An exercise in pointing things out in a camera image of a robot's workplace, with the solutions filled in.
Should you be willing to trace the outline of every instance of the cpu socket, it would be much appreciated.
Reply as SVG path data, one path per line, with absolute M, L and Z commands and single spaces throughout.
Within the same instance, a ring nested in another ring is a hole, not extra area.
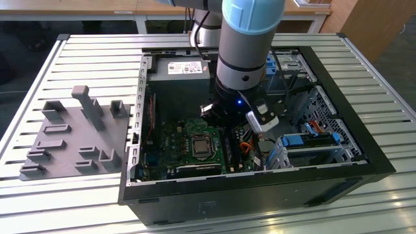
M 200 161 L 212 156 L 210 135 L 195 135 L 192 137 L 192 155 Z

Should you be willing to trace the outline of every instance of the table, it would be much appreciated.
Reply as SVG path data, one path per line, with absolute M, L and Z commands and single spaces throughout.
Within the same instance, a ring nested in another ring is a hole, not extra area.
M 274 45 L 311 46 L 398 173 L 335 203 L 232 218 L 146 227 L 119 206 L 120 174 L 19 181 L 19 169 L 44 119 L 40 108 L 88 85 L 102 105 L 118 97 L 135 108 L 142 48 L 187 47 L 187 35 L 62 37 L 0 141 L 2 233 L 402 233 L 416 226 L 416 114 L 348 39 L 335 34 L 278 34 Z
M 139 0 L 138 1 L 138 15 L 136 23 L 139 33 L 146 34 L 146 21 L 147 20 L 183 20 L 184 8 L 174 7 L 167 4 L 159 3 L 156 0 Z M 330 8 L 302 8 L 296 5 L 294 0 L 286 0 L 286 15 L 283 20 L 307 20 L 312 21 L 308 33 L 319 33 L 324 24 L 327 16 L 331 14 Z
M 330 8 L 300 8 L 286 0 L 283 20 L 312 21 L 310 33 L 319 33 Z M 147 20 L 183 20 L 184 8 L 156 0 L 0 0 L 0 21 L 134 20 L 147 34 Z
M 135 20 L 136 5 L 138 0 L 0 0 L 0 20 Z

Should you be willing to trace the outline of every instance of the white desk leg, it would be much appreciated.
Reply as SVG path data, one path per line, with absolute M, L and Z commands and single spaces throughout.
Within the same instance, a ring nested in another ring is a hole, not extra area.
M 148 29 L 146 27 L 146 20 L 147 20 L 147 16 L 135 16 L 139 34 L 148 33 Z
M 314 22 L 311 24 L 308 33 L 319 33 L 320 28 L 324 25 L 326 18 L 327 18 L 327 15 L 316 15 L 315 16 L 315 19 L 314 19 Z

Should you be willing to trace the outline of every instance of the wooden cabinet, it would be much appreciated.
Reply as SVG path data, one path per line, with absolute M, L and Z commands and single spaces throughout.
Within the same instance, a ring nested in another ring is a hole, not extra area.
M 343 32 L 375 61 L 416 13 L 416 0 L 332 0 L 322 33 Z

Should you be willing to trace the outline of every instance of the floor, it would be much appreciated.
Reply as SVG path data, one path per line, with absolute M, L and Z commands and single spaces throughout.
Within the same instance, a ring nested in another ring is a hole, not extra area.
M 150 32 L 176 32 L 182 23 L 151 22 Z M 50 22 L 47 23 L 46 37 L 51 44 L 59 34 L 83 34 L 82 22 Z M 132 21 L 103 22 L 103 34 L 136 34 L 136 26 Z M 4 85 L 0 85 L 0 138 L 26 97 L 24 91 L 31 87 L 34 79 L 42 68 L 50 50 L 30 52 L 14 34 L 0 30 L 0 53 L 4 55 L 11 67 L 16 71 L 16 78 Z M 396 91 L 416 109 L 416 16 L 407 23 L 407 29 L 398 35 L 386 52 L 375 62 L 375 67 L 386 77 Z

